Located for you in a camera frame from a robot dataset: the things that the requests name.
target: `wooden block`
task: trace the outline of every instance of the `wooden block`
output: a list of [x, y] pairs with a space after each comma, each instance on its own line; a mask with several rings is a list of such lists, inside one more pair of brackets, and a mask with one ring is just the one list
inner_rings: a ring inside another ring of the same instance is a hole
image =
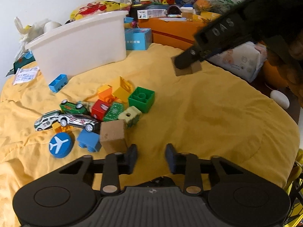
[[188, 68], [185, 68], [185, 69], [182, 69], [182, 70], [180, 70], [177, 67], [175, 67], [174, 60], [175, 60], [175, 57], [172, 57], [172, 66], [174, 68], [176, 76], [193, 74], [195, 72], [198, 72], [198, 71], [202, 70], [201, 63], [200, 63], [199, 60], [196, 61], [196, 62], [194, 62], [194, 63], [192, 63]]
[[118, 119], [124, 120], [127, 124], [127, 128], [130, 128], [139, 121], [141, 114], [142, 112], [138, 108], [131, 106], [124, 112], [120, 113]]
[[100, 144], [107, 154], [127, 151], [127, 134], [124, 120], [101, 123]]

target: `airplane icon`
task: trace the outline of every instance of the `airplane icon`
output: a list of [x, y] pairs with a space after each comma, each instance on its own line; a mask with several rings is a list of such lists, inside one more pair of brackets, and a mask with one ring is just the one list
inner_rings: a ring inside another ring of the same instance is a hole
[[60, 150], [62, 144], [65, 143], [65, 142], [68, 142], [69, 140], [65, 139], [65, 140], [61, 141], [60, 138], [58, 138], [56, 136], [55, 136], [55, 140], [56, 140], [55, 144], [49, 143], [49, 151], [51, 151], [53, 149], [53, 147], [56, 146], [55, 154], [57, 154], [57, 153], [59, 153], [59, 150]]

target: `screw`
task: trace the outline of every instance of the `screw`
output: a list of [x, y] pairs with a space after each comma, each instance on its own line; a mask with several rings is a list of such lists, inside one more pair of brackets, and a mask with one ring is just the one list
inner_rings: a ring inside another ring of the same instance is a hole
[[187, 193], [198, 194], [201, 191], [201, 188], [198, 186], [189, 186], [186, 188]]
[[118, 190], [115, 185], [106, 185], [102, 188], [105, 193], [114, 193]]

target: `bed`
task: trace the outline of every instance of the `bed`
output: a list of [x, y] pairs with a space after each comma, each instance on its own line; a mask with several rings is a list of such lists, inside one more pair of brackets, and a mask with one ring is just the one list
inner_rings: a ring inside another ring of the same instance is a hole
[[[118, 76], [156, 93], [151, 110], [128, 130], [129, 144], [137, 144], [138, 160], [132, 175], [120, 176], [121, 187], [160, 176], [170, 176], [182, 186], [184, 177], [169, 173], [164, 156], [167, 143], [203, 159], [225, 157], [283, 187], [299, 148], [297, 124], [273, 100], [206, 61], [201, 63], [202, 71], [176, 77], [171, 57], [180, 52], [160, 44], [147, 51], [129, 51], [121, 62], [73, 77], [58, 93], [49, 90], [42, 74], [15, 86], [10, 78], [0, 98], [0, 226], [19, 226], [12, 208], [19, 188], [89, 154], [75, 142], [67, 157], [55, 159], [48, 151], [54, 131], [35, 132], [34, 121], [59, 109], [63, 99], [96, 100], [97, 88]], [[80, 129], [71, 132], [75, 138]], [[100, 159], [106, 152], [101, 148], [92, 155]], [[97, 175], [94, 189], [100, 188], [100, 181]], [[209, 188], [207, 180], [204, 187]]]

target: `toy block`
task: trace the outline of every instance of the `toy block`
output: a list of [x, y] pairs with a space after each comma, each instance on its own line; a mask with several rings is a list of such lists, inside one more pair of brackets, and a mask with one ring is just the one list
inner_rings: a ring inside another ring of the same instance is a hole
[[155, 101], [155, 92], [142, 87], [137, 87], [129, 96], [130, 106], [138, 108], [141, 112], [147, 113]]
[[112, 81], [109, 86], [112, 87], [112, 95], [119, 98], [123, 102], [127, 102], [129, 95], [132, 92], [132, 85], [122, 77]]
[[127, 124], [127, 128], [130, 128], [136, 123], [138, 123], [141, 114], [142, 112], [138, 108], [131, 106], [128, 109], [126, 109], [124, 112], [119, 114], [118, 119], [125, 120], [125, 123]]
[[103, 121], [117, 120], [120, 113], [124, 110], [124, 105], [118, 102], [114, 102], [105, 114]]
[[53, 123], [52, 127], [53, 127], [56, 134], [61, 133], [61, 132], [68, 132], [72, 128], [72, 126], [69, 126], [69, 125], [63, 127], [58, 122]]
[[101, 144], [99, 142], [100, 136], [93, 132], [88, 132], [83, 129], [77, 137], [79, 142], [79, 147], [87, 148], [89, 152], [99, 152], [101, 149]]
[[91, 107], [91, 116], [102, 121], [110, 106], [111, 105], [107, 102], [97, 100], [96, 103]]
[[127, 133], [124, 120], [101, 123], [100, 144], [108, 154], [127, 151]]
[[98, 89], [97, 89], [97, 92], [98, 93], [101, 93], [101, 92], [103, 92], [103, 91], [105, 91], [105, 90], [107, 90], [107, 89], [109, 89], [109, 88], [111, 88], [109, 85], [102, 85], [101, 87], [99, 87]]
[[107, 103], [112, 103], [115, 101], [117, 98], [112, 95], [112, 87], [108, 85], [103, 85], [97, 90], [98, 92], [98, 97], [100, 100], [107, 102]]
[[60, 74], [48, 86], [52, 92], [57, 93], [67, 83], [68, 83], [67, 76], [65, 74]]
[[193, 74], [195, 72], [198, 72], [200, 71], [202, 68], [201, 68], [201, 63], [200, 61], [196, 61], [194, 63], [192, 63], [189, 67], [185, 68], [185, 69], [178, 69], [175, 64], [175, 57], [172, 57], [172, 65], [173, 65], [173, 68], [174, 68], [174, 71], [175, 71], [175, 75], [176, 76], [182, 76], [182, 75], [187, 75], [187, 74]]
[[69, 134], [60, 132], [50, 140], [48, 150], [55, 158], [64, 158], [70, 153], [73, 145]]

